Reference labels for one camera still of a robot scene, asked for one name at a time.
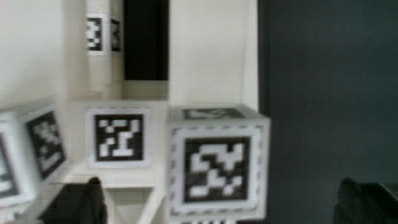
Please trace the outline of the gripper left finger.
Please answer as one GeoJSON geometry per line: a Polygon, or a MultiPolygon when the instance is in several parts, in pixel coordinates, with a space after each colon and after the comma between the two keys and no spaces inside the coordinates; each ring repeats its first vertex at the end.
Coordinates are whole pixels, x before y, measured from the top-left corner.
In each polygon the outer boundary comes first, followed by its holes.
{"type": "Polygon", "coordinates": [[[63,185],[38,220],[42,224],[106,224],[106,218],[101,181],[92,177],[85,184],[63,185]]]}

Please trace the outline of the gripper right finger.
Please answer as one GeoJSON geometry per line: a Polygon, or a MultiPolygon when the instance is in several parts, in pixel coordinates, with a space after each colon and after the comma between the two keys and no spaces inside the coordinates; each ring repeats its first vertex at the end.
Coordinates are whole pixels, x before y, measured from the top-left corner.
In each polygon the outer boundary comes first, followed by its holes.
{"type": "Polygon", "coordinates": [[[333,224],[398,224],[398,183],[340,180],[333,224]]]}

